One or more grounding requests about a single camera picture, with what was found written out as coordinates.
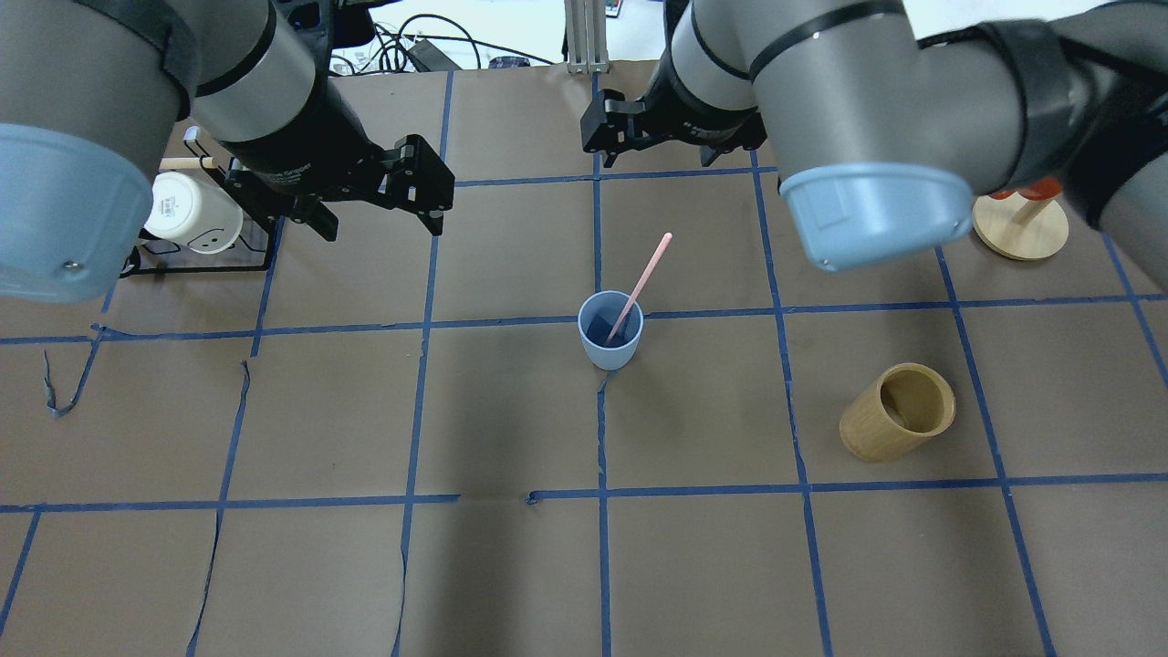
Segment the blue tape line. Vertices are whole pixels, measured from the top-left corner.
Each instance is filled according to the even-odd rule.
[[[41,514],[33,513],[33,519],[28,523],[28,531],[25,532],[25,545],[20,548],[20,558],[16,559],[16,569],[8,582],[8,594],[4,597],[4,607],[0,608],[0,636],[4,636],[4,628],[8,624],[8,614],[12,611],[12,602],[16,599],[16,588],[20,587],[20,578],[25,574],[25,565],[28,563],[28,553],[33,549],[33,538],[36,537],[36,526],[41,524]]]
[[[459,180],[456,187],[500,187],[505,185],[554,185],[596,180],[595,175],[547,175],[538,178],[499,178],[495,180]]]
[[[1047,475],[1010,477],[1011,486],[1065,486],[1083,484],[1141,484],[1168,482],[1168,472],[1128,472],[1117,475]]]
[[[93,371],[93,361],[97,360],[97,350],[102,346],[102,340],[105,338],[106,328],[104,326],[95,324],[93,327],[97,330],[97,334],[93,336],[90,344],[89,358],[85,359],[85,368],[81,372],[81,381],[77,381],[77,389],[74,392],[72,399],[69,400],[69,410],[72,410],[81,402],[81,395],[85,392],[85,383],[89,382],[89,374]]]
[[[592,96],[600,90],[600,74],[592,74]],[[592,288],[599,292],[604,279],[604,237],[602,230],[603,207],[600,202],[600,154],[592,154]],[[609,576],[609,456],[605,448],[607,428],[605,426],[605,395],[609,381],[613,374],[605,378],[600,389],[596,392],[596,461],[597,461],[597,507],[600,541],[600,653],[612,657],[612,580]]]
[[[438,157],[446,159],[446,146],[450,143],[450,106],[454,98],[454,71],[446,71],[446,95],[442,104],[442,136],[438,140]]]
[[[1141,302],[1160,303],[1168,300],[1164,295],[1138,295]],[[1096,303],[1122,303],[1127,297],[1057,297],[1048,299],[988,299],[988,300],[960,300],[961,307],[999,307],[999,306],[1033,306],[1033,305],[1086,305]],[[952,306],[948,302],[908,302],[887,304],[836,304],[836,305],[811,305],[811,306],[783,306],[783,314],[806,314],[806,313],[834,313],[834,312],[883,312],[899,310],[947,310]],[[718,309],[718,310],[683,310],[683,311],[659,311],[646,316],[646,319],[690,319],[711,317],[750,317],[771,314],[769,307],[744,307],[744,309]],[[576,316],[556,314],[547,317],[507,317],[499,319],[457,319],[432,321],[432,328],[461,328],[474,326],[514,326],[528,324],[565,324],[576,321]],[[336,324],[320,326],[283,326],[274,328],[263,328],[260,334],[266,336],[293,336],[301,333],[356,333],[366,331],[416,331],[423,327],[422,321],[404,321],[401,324]],[[117,343],[151,341],[151,340],[211,340],[253,337],[253,331],[221,331],[208,333],[123,333],[112,328],[106,328],[103,340]],[[86,336],[39,336],[27,338],[0,338],[0,346],[6,345],[49,345],[69,343],[89,343],[92,338]]]
[[[106,328],[103,340],[110,343],[151,343],[158,340],[228,340],[231,338],[251,338],[255,331],[210,331],[207,333],[124,333],[116,328]]]
[[[239,361],[243,368],[243,386],[239,388],[239,406],[235,412],[235,424],[231,427],[231,442],[227,448],[227,461],[223,465],[223,479],[220,483],[220,502],[227,500],[227,493],[231,489],[231,473],[235,471],[235,456],[239,449],[239,434],[243,431],[243,415],[248,410],[248,390],[251,389],[251,371],[248,361]]]
[[[1166,483],[1168,472],[1117,472],[1111,475],[1042,475],[1034,477],[1010,477],[1010,486],[1066,486],[1066,485],[1106,485],[1106,484],[1143,484]],[[644,486],[609,489],[605,497],[695,497],[718,495],[797,495],[829,492],[870,492],[870,491],[915,491],[915,490],[951,490],[996,487],[1001,480],[993,478],[978,479],[908,479],[903,482],[825,482],[809,484],[724,484],[707,486]],[[595,499],[600,497],[599,489],[564,489],[535,490],[527,496],[528,504],[556,499]],[[397,504],[452,504],[459,495],[415,495],[415,496],[364,496],[364,497],[318,497],[318,498],[272,498],[272,499],[229,499],[221,505],[217,500],[173,500],[173,502],[97,502],[69,504],[8,504],[0,505],[0,516],[22,513],[93,513],[117,511],[206,511],[220,506],[224,509],[306,509],[332,506],[385,506]]]
[[[6,345],[62,345],[70,343],[88,343],[89,336],[55,336],[35,338],[0,338],[0,347]]]
[[[576,175],[536,175],[527,178],[493,178],[484,180],[459,180],[456,187],[498,187],[507,185],[556,185],[564,182],[583,182],[591,180],[640,180],[647,178],[694,178],[701,175],[745,175],[753,170],[750,167],[734,168],[687,168],[679,171],[628,171],[620,173],[602,173],[600,155],[593,154],[592,174]],[[760,167],[759,171],[774,171],[774,167]]]
[[[390,495],[366,497],[310,497],[278,499],[215,499],[174,502],[90,502],[0,506],[0,516],[15,513],[93,513],[116,511],[208,511],[216,509],[317,509],[333,506],[392,506],[397,504],[451,504],[458,495]]]
[[[118,285],[114,283],[114,285],[110,288],[110,291],[105,293],[105,300],[102,302],[102,314],[110,312],[110,304],[113,303],[113,291],[117,289]]]
[[[729,484],[716,486],[648,486],[609,491],[609,497],[696,497],[711,495],[776,495],[807,492],[804,484]]]
[[[792,305],[783,306],[783,314],[807,314],[816,312],[871,312],[894,310],[934,310],[947,309],[946,302],[908,302],[889,304],[835,304],[835,305]]]
[[[311,497],[293,499],[229,499],[224,509],[319,509],[340,506],[395,506],[399,504],[452,504],[458,495],[382,495],[363,497]]]
[[[450,137],[450,108],[454,98],[454,71],[446,72],[446,96],[443,99],[442,140],[438,153],[446,159],[446,143]],[[391,657],[402,652],[402,623],[405,620],[405,573],[410,565],[410,535],[413,527],[413,493],[418,480],[418,451],[422,445],[422,412],[426,392],[426,365],[430,361],[430,331],[434,311],[434,283],[438,277],[438,237],[430,238],[430,269],[426,274],[426,305],[422,319],[422,347],[418,357],[418,382],[413,393],[413,427],[410,431],[410,463],[405,477],[406,503],[402,516],[402,609],[398,613],[397,634],[394,637]]]
[[[264,328],[263,336],[301,336],[305,333],[364,333],[369,331],[417,331],[422,321],[403,321],[401,324],[335,324],[332,326],[281,326]]]
[[[218,556],[218,541],[221,535],[223,535],[222,507],[215,510],[215,537],[211,539],[211,556],[207,562],[207,575],[203,578],[203,596],[201,603],[199,604],[199,617],[195,618],[195,629],[190,631],[190,638],[187,639],[186,657],[195,657],[195,651],[199,649],[199,635],[203,630],[203,615],[207,614],[207,601],[210,600],[211,575],[215,574],[215,558]]]
[[[600,162],[600,155],[592,155],[596,159],[597,166]],[[592,182],[592,291],[599,292],[604,288],[603,285],[603,269],[604,264],[604,253],[603,253],[603,221],[604,221],[604,209],[600,202],[600,181],[596,180]]]
[[[571,324],[575,314],[552,314],[547,317],[508,317],[503,319],[453,319],[432,321],[432,328],[475,328],[481,326],[522,326],[528,324]]]
[[[272,235],[272,262],[264,272],[264,291],[259,295],[259,312],[256,313],[256,331],[251,338],[251,358],[259,355],[259,340],[264,337],[264,316],[267,313],[267,302],[272,296],[272,279],[276,277],[276,261],[280,256],[280,242],[284,241],[284,220],[276,222],[276,235]]]
[[[961,339],[961,351],[965,352],[965,362],[969,369],[969,378],[973,382],[973,393],[978,399],[978,407],[981,410],[981,423],[986,430],[986,440],[989,443],[989,452],[994,459],[994,470],[997,472],[997,480],[1001,485],[1002,502],[1006,504],[1006,516],[1010,521],[1010,532],[1014,534],[1014,545],[1018,553],[1018,563],[1022,567],[1022,576],[1026,579],[1027,592],[1030,594],[1030,606],[1034,608],[1035,621],[1038,624],[1038,635],[1042,637],[1043,652],[1047,657],[1055,657],[1055,643],[1050,636],[1050,627],[1047,624],[1047,614],[1042,607],[1042,597],[1038,595],[1038,585],[1034,578],[1030,566],[1030,554],[1026,547],[1026,539],[1022,537],[1022,524],[1018,521],[1017,509],[1014,506],[1014,497],[1010,493],[1010,484],[1006,477],[1006,464],[1002,462],[1002,454],[997,444],[997,435],[994,431],[994,422],[989,416],[989,404],[986,402],[986,393],[981,385],[981,375],[978,373],[978,362],[973,358],[973,346],[969,343],[969,334],[966,331],[965,318],[961,314],[961,304],[958,302],[957,290],[953,286],[953,277],[950,275],[948,263],[945,261],[945,251],[940,247],[933,249],[937,255],[937,264],[941,268],[941,278],[945,281],[945,293],[948,296],[953,309],[953,320],[957,324],[958,337]]]
[[[1047,299],[989,299],[989,300],[962,300],[958,302],[961,307],[1011,307],[1033,305],[1085,305],[1085,304],[1114,304],[1124,303],[1127,297],[1051,297]]]
[[[1160,353],[1160,345],[1156,344],[1156,338],[1152,333],[1148,318],[1143,314],[1143,309],[1140,307],[1139,297],[1135,295],[1135,289],[1132,288],[1132,281],[1127,277],[1127,271],[1124,270],[1124,263],[1119,260],[1115,244],[1106,235],[1103,236],[1103,243],[1107,247],[1107,254],[1111,255],[1112,264],[1115,265],[1115,274],[1119,275],[1119,279],[1124,283],[1124,290],[1127,292],[1126,299],[1132,303],[1132,310],[1135,311],[1135,319],[1140,323],[1140,330],[1143,331],[1143,339],[1148,343],[1152,360],[1155,361],[1156,369],[1160,371],[1160,380],[1163,381],[1164,387],[1168,387],[1168,367],[1164,367],[1163,354]]]
[[[771,286],[771,302],[774,304],[774,327],[779,340],[779,360],[783,364],[783,388],[787,400],[787,417],[791,422],[791,444],[794,449],[795,470],[799,473],[799,485],[807,486],[807,464],[804,462],[799,447],[799,426],[795,422],[794,400],[791,394],[792,373],[791,354],[787,350],[786,320],[783,318],[783,297],[779,293],[779,282],[774,276],[774,253],[771,249],[771,229],[766,222],[766,200],[763,196],[763,178],[758,167],[758,153],[750,152],[750,171],[755,182],[755,206],[758,210],[758,227],[763,238],[763,257],[766,263],[766,281]],[[832,628],[827,616],[827,596],[823,593],[823,573],[819,559],[819,539],[815,533],[815,513],[811,504],[811,491],[804,496],[804,526],[807,531],[807,556],[811,562],[812,586],[815,590],[815,613],[819,616],[820,642],[823,655],[832,657]]]
[[[742,307],[731,310],[673,310],[651,312],[645,319],[698,319],[708,317],[756,317],[774,314],[773,307]]]
[[[647,178],[694,178],[701,175],[746,175],[753,173],[750,167],[736,168],[690,168],[684,171],[631,171],[625,173],[604,173],[604,180],[642,180]]]
[[[930,491],[945,489],[987,489],[1001,485],[999,479],[909,479],[904,482],[830,482],[811,484],[813,492],[860,491]]]

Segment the grid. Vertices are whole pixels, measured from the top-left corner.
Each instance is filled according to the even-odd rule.
[[[440,140],[440,153],[444,158],[446,155],[446,141],[450,129],[453,82],[454,82],[453,74],[452,72],[447,74],[443,123],[442,123],[442,140]],[[596,92],[598,84],[599,84],[598,77],[593,75],[592,76],[593,92]],[[603,214],[602,185],[604,181],[620,180],[620,179],[642,179],[642,178],[684,178],[684,177],[703,177],[703,175],[746,175],[746,174],[749,174],[753,181],[758,224],[759,224],[759,230],[762,233],[762,244],[764,250],[763,255],[767,267],[767,283],[770,285],[770,295],[772,302],[771,306],[743,307],[743,309],[730,309],[730,310],[709,310],[709,311],[653,312],[647,314],[646,318],[647,320],[709,318],[709,317],[749,317],[749,316],[771,316],[774,318],[774,325],[779,345],[779,358],[781,362],[784,392],[786,395],[786,402],[788,408],[788,421],[792,433],[792,450],[794,452],[795,468],[798,472],[798,483],[751,484],[751,485],[610,487],[607,483],[607,458],[606,458],[606,436],[605,436],[606,434],[605,394],[607,383],[613,376],[610,375],[609,379],[605,380],[604,385],[602,385],[602,387],[596,392],[597,464],[598,464],[598,476],[597,476],[596,487],[565,489],[565,490],[534,490],[527,497],[527,503],[530,505],[540,504],[543,502],[559,500],[559,499],[597,500],[598,518],[599,518],[598,578],[600,585],[599,606],[600,606],[603,655],[605,657],[610,657],[612,655],[612,622],[611,622],[611,601],[610,601],[611,581],[610,581],[610,556],[609,556],[609,500],[610,499],[631,498],[631,497],[677,497],[677,496],[719,496],[719,495],[800,496],[802,500],[804,523],[806,531],[807,548],[809,554],[809,562],[807,566],[811,570],[812,582],[814,587],[815,606],[819,618],[822,651],[825,655],[830,656],[833,655],[832,631],[829,622],[830,601],[826,599],[823,592],[819,546],[816,541],[815,518],[812,509],[813,495],[819,492],[930,490],[930,489],[1000,490],[1006,507],[1007,517],[1009,519],[1014,544],[1017,551],[1017,558],[1021,565],[1023,576],[1026,579],[1026,586],[1029,593],[1030,603],[1041,635],[1043,649],[1047,655],[1055,655],[1056,653],[1055,642],[1054,638],[1051,637],[1051,632],[1048,627],[1045,615],[1043,611],[1041,592],[1038,590],[1038,586],[1035,581],[1034,572],[1030,565],[1030,558],[1027,551],[1026,538],[1023,535],[1023,531],[1018,521],[1018,516],[1014,505],[1011,490],[1021,486],[1168,482],[1168,472],[1128,472],[1128,473],[1099,473],[1099,475],[1010,477],[1006,470],[997,445],[993,416],[990,413],[989,404],[986,400],[985,392],[982,389],[981,378],[978,371],[976,358],[973,347],[971,345],[968,332],[966,330],[962,311],[966,309],[974,309],[974,307],[1001,307],[1001,306],[1128,304],[1132,309],[1132,312],[1134,313],[1135,318],[1139,321],[1140,328],[1147,343],[1148,354],[1153,358],[1164,386],[1168,387],[1168,368],[1166,368],[1164,359],[1160,351],[1160,346],[1157,345],[1156,339],[1153,336],[1153,332],[1148,324],[1148,319],[1143,312],[1143,304],[1163,303],[1166,300],[1166,296],[1162,293],[1138,295],[1127,276],[1127,272],[1125,271],[1124,264],[1120,261],[1120,257],[1114,245],[1110,242],[1110,240],[1104,237],[1104,242],[1107,253],[1111,257],[1112,264],[1114,267],[1115,274],[1122,282],[1122,286],[1125,290],[1124,295],[1097,296],[1097,297],[1057,297],[1057,298],[1043,298],[1043,299],[1002,298],[1002,299],[989,299],[989,300],[962,300],[958,297],[958,293],[954,289],[953,279],[950,275],[948,265],[945,260],[945,254],[940,248],[937,248],[934,250],[936,260],[941,277],[944,279],[947,300],[922,302],[922,303],[887,303],[887,304],[840,304],[840,305],[804,305],[804,306],[785,305],[783,303],[777,276],[774,274],[774,267],[773,267],[774,258],[771,250],[771,236],[767,227],[766,208],[764,203],[765,196],[760,178],[763,173],[776,172],[776,167],[760,166],[758,155],[757,153],[753,152],[750,154],[750,161],[751,161],[750,167],[736,167],[736,168],[724,168],[724,170],[604,173],[600,168],[599,155],[593,155],[592,173],[590,175],[488,179],[488,180],[468,180],[458,182],[459,187],[474,187],[474,186],[541,185],[541,184],[557,184],[557,182],[570,182],[570,181],[590,181],[592,186],[592,201],[593,201],[593,261],[595,261],[593,289],[595,291],[599,291],[602,288],[602,272],[603,272],[602,224],[604,219],[602,216]],[[28,554],[34,546],[39,523],[41,518],[47,513],[95,512],[95,511],[100,512],[100,511],[152,511],[152,510],[171,510],[171,511],[214,510],[216,512],[216,542],[217,542],[218,531],[223,521],[223,513],[225,510],[229,509],[285,509],[285,507],[401,505],[404,511],[404,520],[402,523],[402,533],[401,533],[401,553],[404,567],[403,570],[403,576],[404,576],[404,573],[408,572],[409,568],[411,526],[412,526],[413,510],[416,505],[452,504],[457,503],[459,499],[458,495],[418,495],[416,492],[419,443],[420,443],[422,427],[424,420],[426,366],[430,355],[429,347],[430,347],[431,332],[434,330],[440,331],[445,328],[475,327],[475,326],[568,324],[568,323],[573,323],[576,319],[573,316],[543,316],[543,317],[513,317],[505,319],[470,319],[470,320],[444,320],[444,321],[433,320],[432,317],[433,317],[433,300],[434,300],[434,279],[436,279],[437,263],[439,257],[440,240],[432,238],[430,244],[425,311],[423,321],[398,323],[388,325],[359,324],[359,325],[265,327],[264,316],[267,309],[267,303],[271,293],[272,278],[276,271],[276,262],[279,256],[279,244],[281,234],[283,234],[283,226],[280,226],[280,228],[277,230],[276,234],[276,238],[273,242],[274,253],[273,253],[272,267],[269,269],[264,281],[259,311],[256,317],[256,325],[255,328],[251,331],[134,334],[134,333],[119,332],[102,325],[95,325],[93,328],[96,331],[96,334],[92,337],[43,336],[43,337],[32,337],[32,338],[4,338],[0,339],[0,346],[20,345],[20,344],[49,345],[49,344],[62,344],[62,343],[89,344],[90,345],[89,358],[86,360],[84,372],[81,378],[81,382],[77,387],[77,393],[72,400],[74,402],[76,402],[79,400],[79,397],[84,392],[85,382],[89,378],[89,373],[93,365],[93,360],[98,353],[98,350],[105,343],[151,341],[151,340],[216,340],[216,339],[246,338],[251,339],[251,357],[255,358],[259,355],[263,338],[267,336],[284,336],[284,334],[298,334],[298,333],[341,333],[341,332],[366,332],[366,331],[419,330],[422,333],[422,344],[418,359],[417,385],[415,393],[413,421],[412,421],[412,430],[410,440],[410,456],[409,456],[409,469],[408,469],[405,495],[374,496],[374,497],[321,497],[321,498],[297,498],[297,499],[228,499],[228,492],[231,484],[232,469],[235,465],[236,452],[239,443],[239,435],[243,426],[244,415],[246,413],[248,392],[250,386],[250,374],[248,372],[246,362],[244,362],[242,364],[243,382],[239,390],[239,402],[230,436],[227,462],[223,468],[222,483],[220,486],[217,499],[133,502],[133,503],[117,503],[117,502],[79,503],[79,504],[64,503],[64,504],[32,504],[32,505],[0,506],[0,514],[30,516],[30,523],[28,526],[27,534],[25,535],[22,542],[15,572],[13,573],[12,580],[7,587],[7,594],[4,600],[4,607],[0,608],[0,634],[2,634],[4,631],[6,621],[12,609],[13,600],[20,586],[21,575],[25,570]],[[111,290],[110,293],[106,296],[102,307],[103,313],[109,311],[111,302],[113,299],[113,293],[114,291]],[[983,424],[985,433],[987,436],[987,442],[988,442],[987,447],[993,458],[995,476],[992,478],[950,478],[950,479],[936,479],[936,480],[912,479],[912,480],[828,482],[828,483],[809,482],[807,476],[807,466],[804,462],[802,452],[799,444],[799,426],[792,399],[792,383],[794,378],[792,374],[791,355],[787,348],[786,318],[801,313],[911,311],[911,310],[948,310],[952,313],[953,321],[960,339],[961,348],[964,351],[966,366],[968,367],[968,372],[973,382],[973,390],[978,401],[981,422]],[[210,573],[208,573],[208,586],[210,581],[209,578]],[[392,650],[394,657],[397,657],[399,653],[401,631],[402,630],[399,622],[397,630],[398,632],[397,641],[395,642]],[[192,637],[190,644],[188,645],[187,649],[188,655],[195,653],[197,646],[197,638],[199,638],[199,628],[196,627],[195,634]]]

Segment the bamboo cup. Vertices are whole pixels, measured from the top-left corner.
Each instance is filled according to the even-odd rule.
[[[948,429],[957,401],[953,388],[916,362],[894,365],[840,417],[840,437],[857,458],[896,461]]]

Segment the blue plastic cover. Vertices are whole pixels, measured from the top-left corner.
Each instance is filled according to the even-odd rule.
[[[815,267],[842,271],[929,249],[973,226],[973,192],[929,166],[849,162],[801,171],[779,187]]]
[[[104,295],[152,202],[150,181],[118,153],[0,123],[0,295],[54,303]]]

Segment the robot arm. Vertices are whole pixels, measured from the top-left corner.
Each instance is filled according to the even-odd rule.
[[[294,7],[319,21],[333,5]],[[248,195],[269,214],[333,240],[321,201],[362,200],[442,233],[453,174],[419,136],[391,150],[370,141],[327,77],[327,54],[314,56],[269,0],[4,0],[0,18],[0,293],[104,293],[188,110],[246,167],[231,187],[256,187]],[[69,51],[47,57],[56,34],[72,36]],[[332,40],[313,36],[327,53]]]
[[[583,144],[611,166],[680,139],[708,165],[770,133],[829,271],[959,237],[972,194],[1054,175],[1168,288],[1166,29],[1168,4],[1135,0],[918,43],[899,0],[694,0],[644,96],[597,95]]]

